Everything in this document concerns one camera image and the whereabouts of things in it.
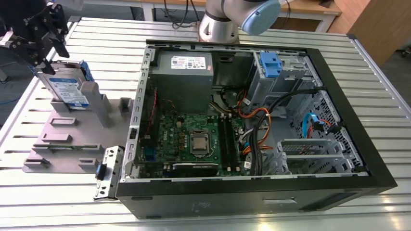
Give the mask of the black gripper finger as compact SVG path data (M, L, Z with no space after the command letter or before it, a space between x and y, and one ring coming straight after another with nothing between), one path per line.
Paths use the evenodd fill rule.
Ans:
M32 55L34 64L32 66L43 71L44 74L55 75L55 69L44 55Z
M58 37L51 37L51 42L52 42L54 48L55 48L59 56L68 58L70 53L68 53L67 48L66 48L66 39L58 38Z

